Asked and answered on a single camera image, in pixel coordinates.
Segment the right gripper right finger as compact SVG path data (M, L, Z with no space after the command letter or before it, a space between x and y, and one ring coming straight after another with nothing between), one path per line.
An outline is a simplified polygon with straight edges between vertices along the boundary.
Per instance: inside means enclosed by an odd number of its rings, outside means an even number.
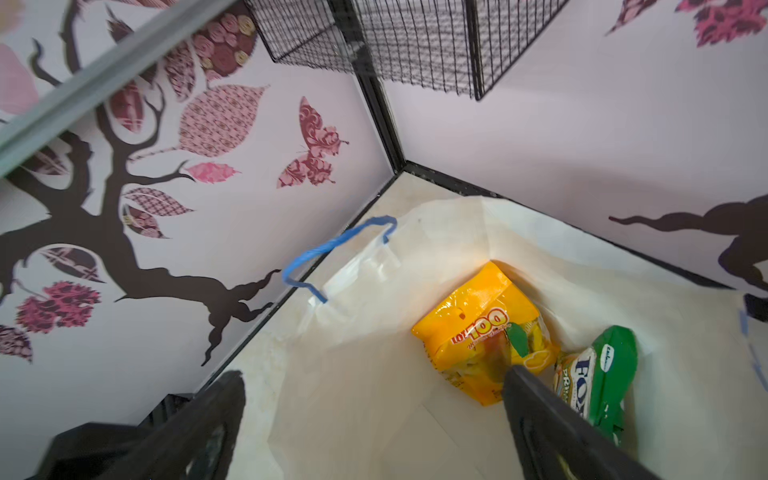
M523 366L505 375L502 399L526 479L654 479Z

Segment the blue checkered paper bag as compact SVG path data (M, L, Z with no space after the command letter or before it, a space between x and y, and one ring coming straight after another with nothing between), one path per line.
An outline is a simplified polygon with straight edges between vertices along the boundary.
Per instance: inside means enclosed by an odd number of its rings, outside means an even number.
M523 374L640 474L763 479L767 375L743 297L506 201L375 217L309 284L268 438L287 479L522 479Z

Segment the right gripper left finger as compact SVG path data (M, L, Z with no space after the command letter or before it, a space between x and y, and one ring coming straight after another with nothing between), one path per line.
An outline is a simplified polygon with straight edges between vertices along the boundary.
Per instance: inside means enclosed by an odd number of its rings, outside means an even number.
M225 479L244 407L242 373L228 371L153 427L86 423L58 434L37 479Z

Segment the green snack packet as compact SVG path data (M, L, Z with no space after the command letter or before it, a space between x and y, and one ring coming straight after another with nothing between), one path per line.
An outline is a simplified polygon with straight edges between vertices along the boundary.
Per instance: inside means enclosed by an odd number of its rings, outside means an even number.
M562 354L553 390L577 414L617 446L625 430L624 399L638 368L636 337L614 325L585 350Z

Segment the yellow candy bag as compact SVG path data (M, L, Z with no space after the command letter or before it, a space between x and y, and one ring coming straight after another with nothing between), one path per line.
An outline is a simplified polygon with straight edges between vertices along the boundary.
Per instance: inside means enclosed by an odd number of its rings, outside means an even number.
M538 375L560 348L540 310L494 262L486 263L411 329L436 371L483 406L502 399L506 372Z

